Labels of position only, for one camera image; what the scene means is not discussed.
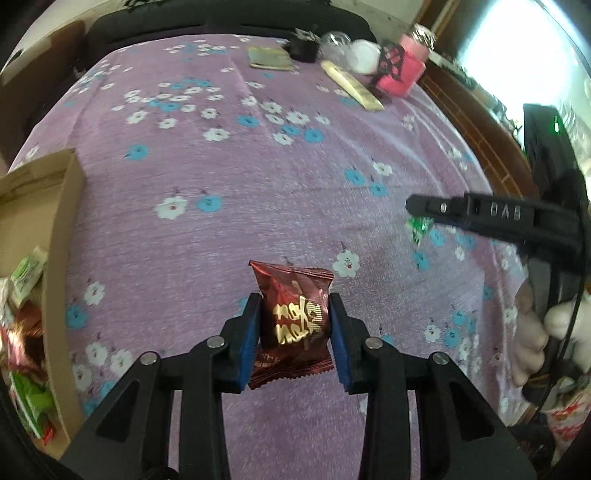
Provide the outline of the right white-gloved hand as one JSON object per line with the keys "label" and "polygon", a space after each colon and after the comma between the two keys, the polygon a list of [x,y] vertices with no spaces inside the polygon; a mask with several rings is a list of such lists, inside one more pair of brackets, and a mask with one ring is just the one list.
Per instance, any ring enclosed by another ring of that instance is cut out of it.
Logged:
{"label": "right white-gloved hand", "polygon": [[[533,290],[524,282],[516,294],[515,304],[517,319],[510,364],[514,385],[523,387],[530,376],[542,368],[548,341],[565,338],[575,300],[552,307],[541,319],[534,311]],[[590,324],[590,295],[585,293],[570,338],[574,342],[571,359],[584,374],[590,371]]]}

